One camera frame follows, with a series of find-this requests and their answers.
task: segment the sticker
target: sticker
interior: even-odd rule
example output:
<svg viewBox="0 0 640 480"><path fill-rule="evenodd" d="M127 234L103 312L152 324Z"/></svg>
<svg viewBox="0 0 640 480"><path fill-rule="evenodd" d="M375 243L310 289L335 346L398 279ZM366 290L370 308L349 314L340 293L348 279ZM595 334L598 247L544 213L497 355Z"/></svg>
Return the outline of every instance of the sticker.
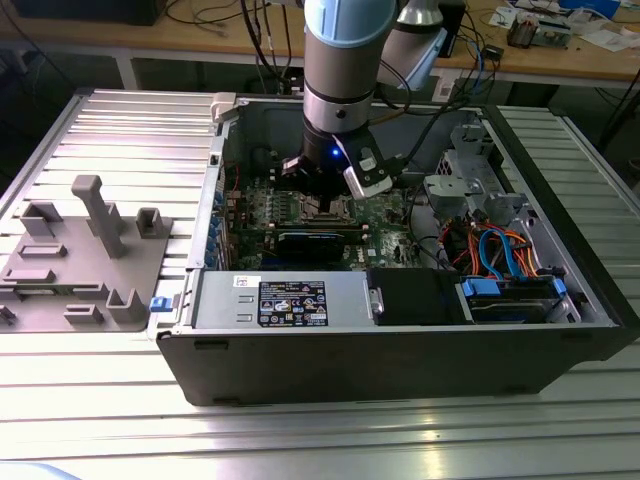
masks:
<svg viewBox="0 0 640 480"><path fill-rule="evenodd" d="M258 275L234 275L233 286L240 288L258 288L262 277Z"/></svg>
<svg viewBox="0 0 640 480"><path fill-rule="evenodd" d="M326 327L326 295L324 282L260 282L258 323L262 327Z"/></svg>

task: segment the blue latch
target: blue latch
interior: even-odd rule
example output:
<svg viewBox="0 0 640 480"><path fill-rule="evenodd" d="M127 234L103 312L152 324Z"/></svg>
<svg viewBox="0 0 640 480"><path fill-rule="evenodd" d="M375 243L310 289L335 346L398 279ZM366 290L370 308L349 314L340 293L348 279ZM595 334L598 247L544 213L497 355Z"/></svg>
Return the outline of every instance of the blue latch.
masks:
<svg viewBox="0 0 640 480"><path fill-rule="evenodd" d="M171 312L173 310L173 299L168 297L153 297L149 311L151 313Z"/></svg>
<svg viewBox="0 0 640 480"><path fill-rule="evenodd" d="M562 279L554 278L553 286L556 288L556 292L558 292L559 296L564 297L565 294L567 293L567 286L564 284Z"/></svg>
<svg viewBox="0 0 640 480"><path fill-rule="evenodd" d="M462 292L465 297L499 296L500 287L498 287L498 281L491 278L467 278L462 283Z"/></svg>

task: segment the workbench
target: workbench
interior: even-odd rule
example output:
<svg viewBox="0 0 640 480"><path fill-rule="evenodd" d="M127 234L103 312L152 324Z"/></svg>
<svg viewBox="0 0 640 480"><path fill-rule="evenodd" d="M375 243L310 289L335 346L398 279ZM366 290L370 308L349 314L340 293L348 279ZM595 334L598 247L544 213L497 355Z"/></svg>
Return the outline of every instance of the workbench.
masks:
<svg viewBox="0 0 640 480"><path fill-rule="evenodd" d="M99 174L105 201L117 201L122 215L151 203L174 219L156 294L179 291L209 161L203 145L213 138L212 101L198 93L74 96L0 200L0 265L24 232L18 216L27 201L84 216L69 187L77 174ZM628 189L568 119L545 109L503 111L640 311L637 199L625 197ZM600 183L589 184L593 177ZM153 341L161 315L139 333L0 334L0 459L48 463L83 480L139 472L638 478L640 343L605 363L578 365L539 395L202 408L184 399Z"/></svg>
<svg viewBox="0 0 640 480"><path fill-rule="evenodd" d="M196 8L225 5L226 0L194 0ZM499 0L469 2L471 16L477 29L488 43L504 48L497 80L549 85L626 88L637 72L638 54L630 49L611 53L574 37L569 48L533 47L526 50L511 48L506 43L507 30L488 25L491 10L504 5ZM238 4L208 12L206 18L221 18L240 11ZM288 8L293 51L293 66L303 65L304 18L299 9ZM172 14L192 20L189 2L182 0L172 8ZM620 9L618 21L640 22L640 12ZM166 16L152 27L122 24L48 19L22 19L14 12L14 19L45 51L79 55L113 57L126 89L138 89L132 64L134 58L184 60L196 62L255 63L255 50L241 16L225 21L224 36L194 25L175 22ZM270 23L274 34L277 62L286 62L286 41L282 15L277 7L270 7ZM19 51L32 47L0 15L0 49ZM448 97L455 79L466 76L474 68L474 61L462 41L456 42L451 58L439 58L431 72L439 77L434 100Z"/></svg>

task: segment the gray 3d printed part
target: gray 3d printed part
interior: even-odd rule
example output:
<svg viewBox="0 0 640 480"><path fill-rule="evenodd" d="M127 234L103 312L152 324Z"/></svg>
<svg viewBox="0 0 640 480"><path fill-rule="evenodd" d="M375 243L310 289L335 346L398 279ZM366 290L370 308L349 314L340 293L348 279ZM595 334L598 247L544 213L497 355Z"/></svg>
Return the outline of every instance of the gray 3d printed part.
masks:
<svg viewBox="0 0 640 480"><path fill-rule="evenodd" d="M94 304L67 305L67 311L62 314L69 323L100 323L104 317Z"/></svg>
<svg viewBox="0 0 640 480"><path fill-rule="evenodd" d="M0 322L0 333L143 330L148 313L134 316L135 323L118 323L106 308L106 299L113 289L125 296L135 288L142 304L149 305L173 221L163 217L164 237L142 239L135 220L134 217L122 218L124 227L120 238L127 255L119 259L109 257L100 238L91 233L86 217L66 217L49 223L55 241L67 248L64 257L21 257L18 252L22 247L34 245L33 238L25 233L0 272L0 279L9 270L24 269L52 270L56 278L53 283L0 282L0 304L10 308L18 319L13 325ZM69 323L64 317L66 306L82 303L95 304L104 321Z"/></svg>
<svg viewBox="0 0 640 480"><path fill-rule="evenodd" d="M13 300L16 302L22 301L22 296L16 292L15 288L0 288L0 301Z"/></svg>
<svg viewBox="0 0 640 480"><path fill-rule="evenodd" d="M11 310L9 310L5 305L0 305L0 320L7 325L13 325L15 318L16 316Z"/></svg>
<svg viewBox="0 0 640 480"><path fill-rule="evenodd" d="M67 249L61 243L39 243L37 245L23 245L18 250L22 258L64 257Z"/></svg>
<svg viewBox="0 0 640 480"><path fill-rule="evenodd" d="M165 235L164 223L157 208L138 210L136 226L140 232L140 238L162 238Z"/></svg>
<svg viewBox="0 0 640 480"><path fill-rule="evenodd" d="M74 288L73 294L80 300L106 300L109 297L109 289L104 283L95 287Z"/></svg>
<svg viewBox="0 0 640 480"><path fill-rule="evenodd" d="M56 278L55 273L44 268L25 268L8 270L4 275L5 282L49 283Z"/></svg>
<svg viewBox="0 0 640 480"><path fill-rule="evenodd" d="M78 175L71 185L71 193L84 203L93 228L98 232L102 245L111 258L124 255L124 245L120 241L118 229L113 222L107 206L100 195L102 180L97 175Z"/></svg>
<svg viewBox="0 0 640 480"><path fill-rule="evenodd" d="M122 229L124 228L124 222L122 221L122 217L120 217L120 212L118 211L118 207L113 202L105 202L107 207L107 213L109 213L109 218L111 222L116 227L116 232L118 235L122 233ZM93 221L90 218L87 218L87 225L89 225L89 230L93 233L94 237L98 236L98 231L93 226Z"/></svg>
<svg viewBox="0 0 640 480"><path fill-rule="evenodd" d="M107 310L117 323L135 323L148 315L147 307L140 300L135 288L132 288L126 303L120 298L117 290L111 290L107 299Z"/></svg>
<svg viewBox="0 0 640 480"><path fill-rule="evenodd" d="M61 222L62 217L49 202L31 202L20 217L20 221L35 241L50 241L54 235L50 222Z"/></svg>

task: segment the green circuit board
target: green circuit board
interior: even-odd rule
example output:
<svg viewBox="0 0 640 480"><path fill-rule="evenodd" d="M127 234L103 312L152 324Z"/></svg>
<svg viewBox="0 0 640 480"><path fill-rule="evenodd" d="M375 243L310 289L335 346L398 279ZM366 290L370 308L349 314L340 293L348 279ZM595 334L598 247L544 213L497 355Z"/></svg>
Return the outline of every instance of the green circuit board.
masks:
<svg viewBox="0 0 640 480"><path fill-rule="evenodd" d="M342 260L332 269L421 266L409 239L402 190L361 201L339 197L328 211L321 211L314 197L278 191L256 180L236 192L227 206L232 265L238 270L260 270L275 262L278 235L291 230L344 236Z"/></svg>

